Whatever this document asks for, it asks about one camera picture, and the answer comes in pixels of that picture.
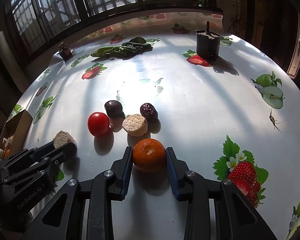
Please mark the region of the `green leafy vegetable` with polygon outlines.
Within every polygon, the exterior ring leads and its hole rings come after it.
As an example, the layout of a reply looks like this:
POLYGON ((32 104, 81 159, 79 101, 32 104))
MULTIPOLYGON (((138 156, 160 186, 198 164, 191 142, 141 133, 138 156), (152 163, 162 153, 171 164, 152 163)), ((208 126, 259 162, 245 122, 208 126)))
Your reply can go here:
POLYGON ((101 47, 90 54, 92 57, 115 57, 115 58, 129 58, 135 55, 142 54, 153 49, 152 45, 148 43, 143 37, 135 37, 128 42, 124 42, 119 46, 101 47))

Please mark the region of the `shallow cardboard tray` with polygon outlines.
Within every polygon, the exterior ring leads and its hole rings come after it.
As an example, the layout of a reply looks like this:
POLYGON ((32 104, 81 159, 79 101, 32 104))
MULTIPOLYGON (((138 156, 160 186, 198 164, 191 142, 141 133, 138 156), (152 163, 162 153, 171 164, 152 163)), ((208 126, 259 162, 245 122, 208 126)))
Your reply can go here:
POLYGON ((32 123, 33 117, 27 110, 22 110, 16 114, 12 119, 6 122, 0 135, 0 149, 10 149, 10 156, 13 156, 23 149, 24 141, 26 139, 29 127, 32 123), (7 147, 3 147, 3 138, 9 138, 11 143, 7 147))

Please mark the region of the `beige chunk tray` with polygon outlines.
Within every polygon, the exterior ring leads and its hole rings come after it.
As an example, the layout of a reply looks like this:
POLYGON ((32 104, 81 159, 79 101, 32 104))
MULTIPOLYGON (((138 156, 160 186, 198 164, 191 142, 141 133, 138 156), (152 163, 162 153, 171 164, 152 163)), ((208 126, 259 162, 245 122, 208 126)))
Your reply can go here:
POLYGON ((4 159, 5 158, 5 151, 0 149, 0 159, 4 159))
POLYGON ((2 145, 3 147, 7 147, 11 143, 11 140, 8 138, 3 138, 2 145))

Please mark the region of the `orange tangerine from table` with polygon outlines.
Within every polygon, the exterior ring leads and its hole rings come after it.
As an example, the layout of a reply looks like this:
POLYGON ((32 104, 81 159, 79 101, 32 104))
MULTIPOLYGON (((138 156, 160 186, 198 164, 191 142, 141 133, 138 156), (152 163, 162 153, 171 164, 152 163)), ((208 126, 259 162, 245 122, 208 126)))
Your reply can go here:
POLYGON ((154 173, 166 167, 166 150, 155 139, 143 139, 133 148, 133 163, 142 172, 154 173))

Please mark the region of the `dark purple plum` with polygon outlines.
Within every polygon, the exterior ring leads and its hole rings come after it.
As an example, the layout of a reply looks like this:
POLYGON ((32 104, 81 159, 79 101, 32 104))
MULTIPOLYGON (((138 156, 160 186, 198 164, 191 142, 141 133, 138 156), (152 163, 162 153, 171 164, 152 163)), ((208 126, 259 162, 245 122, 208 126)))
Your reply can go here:
POLYGON ((110 118, 122 117, 124 118, 123 107, 117 100, 109 100, 104 104, 107 116, 110 118))

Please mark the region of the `beige wedge chunk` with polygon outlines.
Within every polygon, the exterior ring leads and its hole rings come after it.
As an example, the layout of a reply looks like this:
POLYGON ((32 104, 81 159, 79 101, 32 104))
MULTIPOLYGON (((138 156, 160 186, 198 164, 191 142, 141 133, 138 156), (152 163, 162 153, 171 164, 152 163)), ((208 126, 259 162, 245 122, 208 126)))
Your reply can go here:
POLYGON ((71 134, 63 130, 59 131, 53 139, 53 145, 55 149, 62 147, 68 142, 71 142, 76 145, 76 141, 71 136, 71 134))

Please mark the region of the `red cherry tomato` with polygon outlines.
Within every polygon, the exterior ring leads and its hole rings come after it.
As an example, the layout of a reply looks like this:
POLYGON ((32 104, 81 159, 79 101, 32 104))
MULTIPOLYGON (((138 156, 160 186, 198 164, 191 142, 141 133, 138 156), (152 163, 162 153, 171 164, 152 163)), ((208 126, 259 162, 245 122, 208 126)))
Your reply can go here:
POLYGON ((106 114, 94 112, 89 116, 87 126, 91 135, 101 137, 110 130, 110 121, 106 114))

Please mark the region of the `black plant pot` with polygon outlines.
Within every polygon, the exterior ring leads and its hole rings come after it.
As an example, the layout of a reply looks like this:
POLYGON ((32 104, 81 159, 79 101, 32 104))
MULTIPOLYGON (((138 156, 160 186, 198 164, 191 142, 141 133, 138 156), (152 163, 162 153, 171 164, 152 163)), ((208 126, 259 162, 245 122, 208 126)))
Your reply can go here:
POLYGON ((206 22, 205 30, 196 31, 196 53, 202 58, 215 60, 218 58, 221 36, 210 30, 210 22, 206 22))

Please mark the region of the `beige chunk tray front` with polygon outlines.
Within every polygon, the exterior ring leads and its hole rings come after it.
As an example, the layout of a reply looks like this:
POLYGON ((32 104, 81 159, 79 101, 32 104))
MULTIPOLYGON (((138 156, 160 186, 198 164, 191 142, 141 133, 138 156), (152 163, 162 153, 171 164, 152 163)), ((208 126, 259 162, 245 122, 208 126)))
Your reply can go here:
POLYGON ((0 159, 4 159, 5 158, 5 151, 0 149, 0 159))

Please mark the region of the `beige chunk tray middle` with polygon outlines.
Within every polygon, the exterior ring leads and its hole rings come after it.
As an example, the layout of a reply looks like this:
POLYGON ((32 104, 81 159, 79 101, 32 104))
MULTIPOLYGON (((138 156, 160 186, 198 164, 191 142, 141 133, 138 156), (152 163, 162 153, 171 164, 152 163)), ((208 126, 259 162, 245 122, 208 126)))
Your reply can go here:
POLYGON ((7 147, 11 143, 11 140, 8 138, 3 138, 2 145, 3 147, 7 147))

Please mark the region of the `round beige cake piece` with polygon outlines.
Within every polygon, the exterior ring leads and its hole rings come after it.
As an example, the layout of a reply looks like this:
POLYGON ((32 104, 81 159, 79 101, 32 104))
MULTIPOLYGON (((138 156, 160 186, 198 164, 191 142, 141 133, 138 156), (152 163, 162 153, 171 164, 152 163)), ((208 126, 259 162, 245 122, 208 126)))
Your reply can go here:
POLYGON ((148 132, 148 122, 140 114, 127 115, 122 127, 132 137, 143 137, 148 132))

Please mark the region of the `orange tangerine near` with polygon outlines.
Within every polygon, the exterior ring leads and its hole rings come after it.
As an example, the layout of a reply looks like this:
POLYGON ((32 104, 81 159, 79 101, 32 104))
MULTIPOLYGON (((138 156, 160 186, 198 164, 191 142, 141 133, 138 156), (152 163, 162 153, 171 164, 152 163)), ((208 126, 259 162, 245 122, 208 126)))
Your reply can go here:
POLYGON ((5 150, 5 159, 10 156, 10 149, 5 150))

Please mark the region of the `dark barred window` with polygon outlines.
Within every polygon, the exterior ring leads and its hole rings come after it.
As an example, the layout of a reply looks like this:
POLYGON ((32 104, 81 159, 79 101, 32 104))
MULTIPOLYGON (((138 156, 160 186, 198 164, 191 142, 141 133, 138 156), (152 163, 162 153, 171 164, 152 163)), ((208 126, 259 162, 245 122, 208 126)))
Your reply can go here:
MULTIPOLYGON (((216 0, 204 1, 204 9, 217 10, 216 0)), ((199 0, 8 0, 4 20, 16 50, 32 55, 57 37, 103 17, 175 6, 199 6, 199 0)))

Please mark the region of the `dark red date table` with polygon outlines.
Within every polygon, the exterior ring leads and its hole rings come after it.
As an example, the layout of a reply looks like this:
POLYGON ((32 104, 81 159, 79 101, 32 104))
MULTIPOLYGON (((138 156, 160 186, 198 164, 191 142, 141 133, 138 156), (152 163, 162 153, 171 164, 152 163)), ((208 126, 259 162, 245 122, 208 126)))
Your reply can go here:
POLYGON ((142 104, 140 113, 148 122, 155 122, 158 119, 158 112, 151 103, 142 104))

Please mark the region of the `small dark jar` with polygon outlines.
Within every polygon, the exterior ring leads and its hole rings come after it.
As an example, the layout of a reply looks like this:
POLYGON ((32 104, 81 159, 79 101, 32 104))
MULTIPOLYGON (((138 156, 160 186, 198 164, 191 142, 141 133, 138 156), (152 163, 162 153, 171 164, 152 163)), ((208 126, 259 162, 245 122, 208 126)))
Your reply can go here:
POLYGON ((74 56, 73 53, 71 52, 71 50, 68 48, 67 45, 65 45, 64 42, 61 42, 58 45, 58 48, 59 48, 58 53, 64 61, 68 61, 69 59, 71 59, 74 56))

